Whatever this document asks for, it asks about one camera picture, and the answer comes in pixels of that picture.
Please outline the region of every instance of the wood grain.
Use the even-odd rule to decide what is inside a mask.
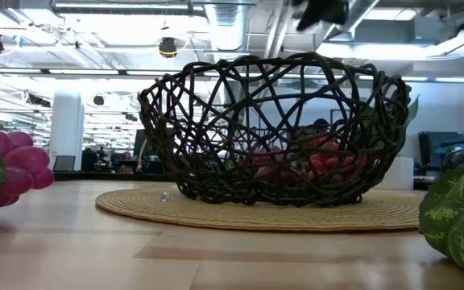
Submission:
[[[0,209],[0,289],[461,289],[416,232],[281,234],[119,217],[101,193],[160,182],[70,181]],[[420,194],[395,192],[402,195]]]

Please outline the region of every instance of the office ceiling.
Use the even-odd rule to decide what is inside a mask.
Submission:
[[[216,16],[222,7],[213,10],[209,5],[213,0],[193,0],[192,11],[186,1],[56,0],[54,7],[46,0],[9,1],[8,6],[0,6],[1,69],[90,71],[0,73],[0,126],[33,131],[36,142],[47,145],[51,109],[27,103],[30,93],[53,103],[56,90],[78,88],[86,103],[86,144],[115,139],[114,147],[133,145],[141,125],[121,112],[137,116],[137,92],[152,85],[153,76],[100,76],[97,71],[102,69],[139,70],[139,74],[148,70],[160,76],[193,61],[215,62],[247,54],[286,57],[317,50],[346,64],[373,63],[387,74],[464,77],[464,45],[450,49],[449,54],[440,51],[455,46],[446,41],[464,23],[464,1],[357,1],[362,5],[355,8],[362,13],[354,14],[358,17],[354,34],[326,23],[297,33],[292,16],[298,10],[288,12],[288,6],[276,0],[227,0],[228,13],[236,13],[232,24]],[[236,6],[239,2],[246,5]],[[398,36],[402,31],[411,31],[412,36]],[[159,43],[166,37],[175,40],[174,58],[160,53]],[[422,54],[426,48],[427,56]],[[213,82],[199,81],[197,93],[208,94]],[[96,95],[105,97],[105,105],[93,103]]]

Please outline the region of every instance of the dark wicker basket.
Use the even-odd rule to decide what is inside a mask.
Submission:
[[[306,67],[325,74],[325,84],[312,92],[305,88]],[[300,80],[301,91],[277,95],[274,86],[284,75]],[[219,78],[212,93],[197,96],[197,77],[211,76]],[[373,93],[365,101],[355,82],[359,76],[373,77]],[[352,88],[351,97],[340,85]],[[218,96],[220,86],[225,93]],[[243,56],[187,64],[182,72],[155,80],[139,95],[140,118],[148,142],[187,197],[246,205],[354,204],[383,179],[404,145],[409,90],[399,76],[387,77],[372,64],[351,67],[316,53],[266,60]],[[228,97],[219,105],[223,96]],[[304,134],[302,110],[314,98],[336,101],[342,118]],[[281,102],[288,99],[294,105],[284,110]],[[267,102],[280,122],[271,124],[261,110]],[[333,157],[336,165],[329,164]],[[313,160],[331,168],[321,171]]]

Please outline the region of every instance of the white column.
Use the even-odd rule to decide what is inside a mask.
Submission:
[[[49,167],[57,156],[76,156],[74,170],[81,169],[85,108],[81,92],[58,90],[53,99],[52,133]]]

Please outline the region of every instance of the woven placemat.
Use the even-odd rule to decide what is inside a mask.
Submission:
[[[332,232],[417,229],[419,201],[395,193],[366,193],[360,204],[331,208],[268,203],[211,205],[191,200],[176,188],[155,188],[104,193],[96,199],[96,205],[127,217],[184,226]]]

